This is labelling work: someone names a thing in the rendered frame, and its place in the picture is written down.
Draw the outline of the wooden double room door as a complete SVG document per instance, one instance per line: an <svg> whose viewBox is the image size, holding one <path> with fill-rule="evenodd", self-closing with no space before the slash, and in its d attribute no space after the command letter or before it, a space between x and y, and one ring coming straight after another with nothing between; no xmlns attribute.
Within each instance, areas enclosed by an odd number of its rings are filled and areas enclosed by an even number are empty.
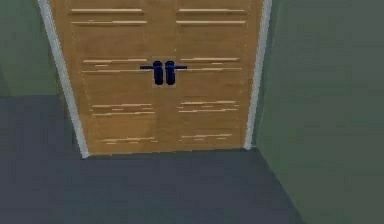
<svg viewBox="0 0 384 224"><path fill-rule="evenodd" d="M251 147L273 0L36 1L83 157Z"/></svg>

